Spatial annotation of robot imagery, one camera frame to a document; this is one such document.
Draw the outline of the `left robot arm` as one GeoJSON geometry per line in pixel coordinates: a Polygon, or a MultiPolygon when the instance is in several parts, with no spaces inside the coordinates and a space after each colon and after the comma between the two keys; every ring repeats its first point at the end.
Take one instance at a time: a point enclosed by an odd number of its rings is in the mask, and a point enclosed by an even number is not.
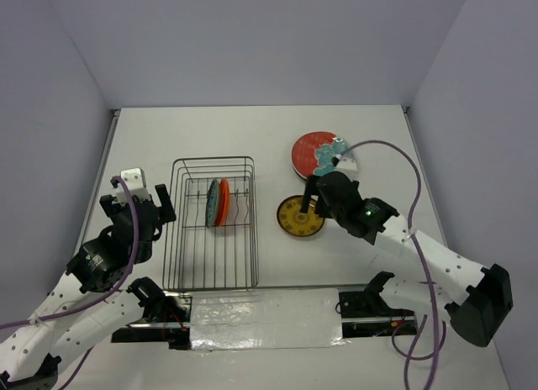
{"type": "Polygon", "coordinates": [[[1,344],[3,389],[51,389],[78,357],[126,324],[179,322],[184,312],[150,278],[122,288],[134,266],[148,261],[152,245],[176,214],[166,186],[154,203],[142,183],[114,177],[115,195],[100,205],[111,224],[81,245],[45,301],[1,344]]]}

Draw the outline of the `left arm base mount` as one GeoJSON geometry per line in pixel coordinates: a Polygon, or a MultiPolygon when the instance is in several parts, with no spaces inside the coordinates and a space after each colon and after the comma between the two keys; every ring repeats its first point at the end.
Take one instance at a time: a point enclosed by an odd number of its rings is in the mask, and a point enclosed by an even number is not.
{"type": "Polygon", "coordinates": [[[142,318],[127,324],[111,336],[113,344],[163,344],[170,350],[191,350],[190,325],[193,296],[190,293],[167,293],[173,306],[160,316],[142,318]]]}

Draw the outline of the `yellow patterned small plate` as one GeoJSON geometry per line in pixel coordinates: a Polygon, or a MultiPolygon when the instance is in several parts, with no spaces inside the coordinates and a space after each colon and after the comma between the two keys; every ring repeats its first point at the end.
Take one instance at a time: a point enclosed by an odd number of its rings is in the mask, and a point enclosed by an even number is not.
{"type": "Polygon", "coordinates": [[[324,218],[315,213],[314,199],[309,200],[307,211],[301,211],[303,197],[294,195],[284,199],[277,208],[277,223],[287,234],[306,239],[318,234],[324,227],[324,218]]]}

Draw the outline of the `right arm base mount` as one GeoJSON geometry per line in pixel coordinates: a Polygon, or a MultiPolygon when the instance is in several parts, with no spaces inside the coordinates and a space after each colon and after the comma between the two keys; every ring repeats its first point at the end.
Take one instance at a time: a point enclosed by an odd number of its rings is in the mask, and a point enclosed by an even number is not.
{"type": "Polygon", "coordinates": [[[338,287],[335,312],[340,316],[344,339],[415,335],[415,313],[401,308],[390,308],[379,291],[367,286],[338,287]]]}

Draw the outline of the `dark teal glazed plate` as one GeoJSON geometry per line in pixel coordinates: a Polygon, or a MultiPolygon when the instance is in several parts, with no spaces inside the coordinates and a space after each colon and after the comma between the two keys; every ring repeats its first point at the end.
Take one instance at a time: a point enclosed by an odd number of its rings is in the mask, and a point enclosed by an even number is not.
{"type": "MultiPolygon", "coordinates": [[[[307,176],[304,176],[303,174],[299,173],[296,169],[293,170],[294,173],[302,178],[303,180],[307,180],[307,176]]],[[[352,181],[358,181],[359,180],[359,172],[356,171],[356,170],[340,170],[340,169],[337,169],[337,171],[343,173],[344,175],[346,175],[350,180],[352,181]]]]}

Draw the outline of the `red and teal floral plate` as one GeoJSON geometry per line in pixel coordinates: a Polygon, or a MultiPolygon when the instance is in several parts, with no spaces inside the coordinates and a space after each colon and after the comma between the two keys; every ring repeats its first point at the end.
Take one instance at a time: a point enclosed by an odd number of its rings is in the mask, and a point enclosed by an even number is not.
{"type": "Polygon", "coordinates": [[[331,159],[350,147],[341,136],[328,131],[314,131],[299,137],[292,146],[291,162],[304,176],[323,176],[334,170],[331,159]]]}

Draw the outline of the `orange small plate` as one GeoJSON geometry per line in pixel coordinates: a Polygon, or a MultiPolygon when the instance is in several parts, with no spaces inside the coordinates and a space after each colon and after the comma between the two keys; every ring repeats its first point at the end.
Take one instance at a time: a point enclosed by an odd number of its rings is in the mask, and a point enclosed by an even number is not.
{"type": "Polygon", "coordinates": [[[226,222],[230,206],[230,187],[229,181],[222,178],[219,182],[219,209],[215,219],[215,226],[223,226],[226,222]]]}

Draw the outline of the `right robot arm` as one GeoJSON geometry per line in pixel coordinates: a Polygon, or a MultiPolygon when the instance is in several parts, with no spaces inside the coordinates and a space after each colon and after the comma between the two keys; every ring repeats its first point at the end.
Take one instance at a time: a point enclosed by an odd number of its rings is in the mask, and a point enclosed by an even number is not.
{"type": "Polygon", "coordinates": [[[359,183],[340,171],[306,182],[301,210],[316,197],[315,213],[333,219],[365,240],[389,267],[368,285],[367,309],[391,308],[421,314],[436,311],[468,343],[486,347],[514,306],[510,276],[498,264],[485,267],[415,230],[396,208],[379,198],[362,198],[359,183]]]}

